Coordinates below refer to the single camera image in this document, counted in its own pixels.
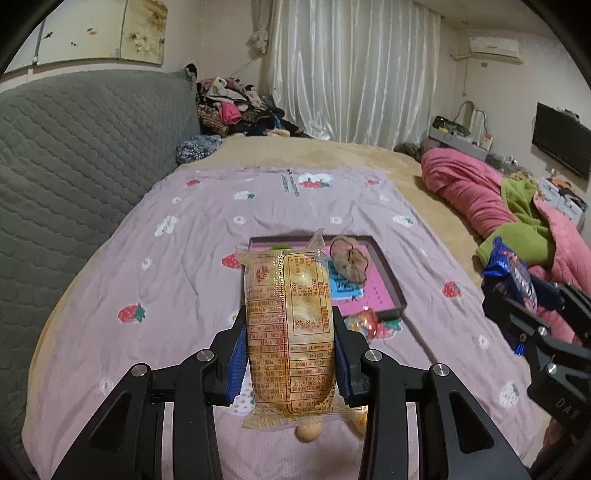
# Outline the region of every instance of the silver bolt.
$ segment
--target silver bolt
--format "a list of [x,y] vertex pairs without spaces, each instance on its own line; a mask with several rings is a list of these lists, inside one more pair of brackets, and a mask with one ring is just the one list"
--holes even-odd
[[446,364],[435,364],[433,372],[440,377],[446,377],[449,375],[449,367]]
[[199,350],[197,352],[197,360],[199,360],[200,362],[209,362],[214,356],[215,354],[208,349]]
[[131,368],[131,374],[134,377],[143,377],[147,371],[148,367],[146,367],[144,364],[137,364]]
[[370,362],[379,362],[382,359],[382,352],[379,350],[368,350],[365,352],[365,358]]

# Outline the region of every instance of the gray quilted headboard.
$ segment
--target gray quilted headboard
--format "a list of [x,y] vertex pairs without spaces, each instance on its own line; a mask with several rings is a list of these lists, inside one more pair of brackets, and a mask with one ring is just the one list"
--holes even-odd
[[184,73],[72,73],[0,93],[0,448],[27,473],[28,368],[47,318],[198,132]]

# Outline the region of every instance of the air conditioner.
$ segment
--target air conditioner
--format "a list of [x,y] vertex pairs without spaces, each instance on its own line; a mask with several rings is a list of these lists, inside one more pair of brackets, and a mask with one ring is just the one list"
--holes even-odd
[[478,57],[523,63],[521,45],[512,38],[470,37],[470,50]]

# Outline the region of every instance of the green blanket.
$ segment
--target green blanket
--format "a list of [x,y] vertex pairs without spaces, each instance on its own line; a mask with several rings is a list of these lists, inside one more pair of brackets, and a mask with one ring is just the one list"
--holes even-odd
[[501,185],[501,197],[509,210],[518,219],[514,223],[505,223],[497,228],[476,249],[476,255],[486,266],[491,256],[492,240],[496,236],[511,248],[529,267],[552,264],[556,245],[545,219],[535,207],[533,198],[537,185],[531,180],[507,178]]

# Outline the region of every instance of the television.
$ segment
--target television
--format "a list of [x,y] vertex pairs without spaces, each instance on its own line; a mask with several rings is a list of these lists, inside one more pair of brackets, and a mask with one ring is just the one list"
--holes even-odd
[[579,177],[589,178],[591,130],[573,117],[538,103],[531,142]]

